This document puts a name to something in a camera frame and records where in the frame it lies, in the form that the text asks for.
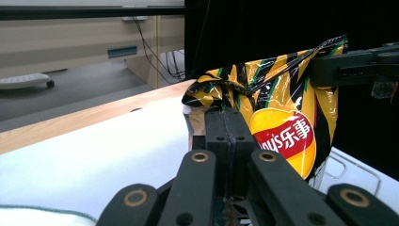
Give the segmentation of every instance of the yellow and black striped packaging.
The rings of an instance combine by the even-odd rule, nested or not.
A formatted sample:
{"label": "yellow and black striped packaging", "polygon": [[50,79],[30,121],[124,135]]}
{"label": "yellow and black striped packaging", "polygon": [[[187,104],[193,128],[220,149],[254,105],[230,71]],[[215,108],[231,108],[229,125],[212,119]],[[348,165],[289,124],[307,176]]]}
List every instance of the yellow and black striped packaging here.
{"label": "yellow and black striped packaging", "polygon": [[312,87],[306,69],[313,57],[346,50],[347,38],[340,36],[313,49],[206,72],[182,99],[190,137],[205,135],[204,111],[223,105],[235,108],[261,148],[281,153],[317,188],[334,137],[338,87]]}

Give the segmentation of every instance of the chip bag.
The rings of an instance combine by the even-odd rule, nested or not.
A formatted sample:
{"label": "chip bag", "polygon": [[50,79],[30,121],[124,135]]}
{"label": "chip bag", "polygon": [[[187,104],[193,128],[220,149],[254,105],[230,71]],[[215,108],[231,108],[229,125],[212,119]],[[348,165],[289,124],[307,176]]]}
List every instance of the chip bag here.
{"label": "chip bag", "polygon": [[190,137],[205,135],[209,108],[235,108],[262,149],[279,152],[317,188],[336,128],[338,88],[312,87],[307,67],[313,57],[346,50],[347,38],[340,36],[313,49],[206,72],[182,98]]}

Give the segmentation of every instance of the lay's logo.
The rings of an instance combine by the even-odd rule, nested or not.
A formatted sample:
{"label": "lay's logo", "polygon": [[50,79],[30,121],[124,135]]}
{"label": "lay's logo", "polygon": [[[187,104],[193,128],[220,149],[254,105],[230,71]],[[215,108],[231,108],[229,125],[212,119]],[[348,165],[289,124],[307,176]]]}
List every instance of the lay's logo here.
{"label": "lay's logo", "polygon": [[308,177],[316,145],[313,128],[305,115],[265,108],[253,114],[249,127],[262,149],[280,153],[302,178]]}

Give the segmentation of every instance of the snack bag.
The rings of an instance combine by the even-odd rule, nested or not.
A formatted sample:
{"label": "snack bag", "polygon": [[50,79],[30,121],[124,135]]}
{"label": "snack bag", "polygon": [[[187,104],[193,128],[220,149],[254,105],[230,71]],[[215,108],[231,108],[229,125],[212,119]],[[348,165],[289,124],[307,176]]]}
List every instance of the snack bag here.
{"label": "snack bag", "polygon": [[313,57],[347,50],[346,36],[288,55],[237,63],[206,72],[183,96],[191,136],[204,134],[210,107],[239,110],[262,149],[279,152],[310,186],[318,187],[336,127],[338,88],[314,88]]}

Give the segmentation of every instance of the crumpled plastic bag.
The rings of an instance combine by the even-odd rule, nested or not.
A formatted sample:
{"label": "crumpled plastic bag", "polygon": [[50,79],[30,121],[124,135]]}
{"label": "crumpled plastic bag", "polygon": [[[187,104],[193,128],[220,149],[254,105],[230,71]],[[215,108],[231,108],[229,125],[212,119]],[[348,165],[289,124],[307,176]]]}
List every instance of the crumpled plastic bag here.
{"label": "crumpled plastic bag", "polygon": [[336,128],[338,87],[312,87],[307,68],[314,57],[346,51],[347,37],[343,35],[312,49],[206,72],[182,98],[190,137],[205,135],[206,110],[235,108],[262,149],[281,153],[317,188]]}

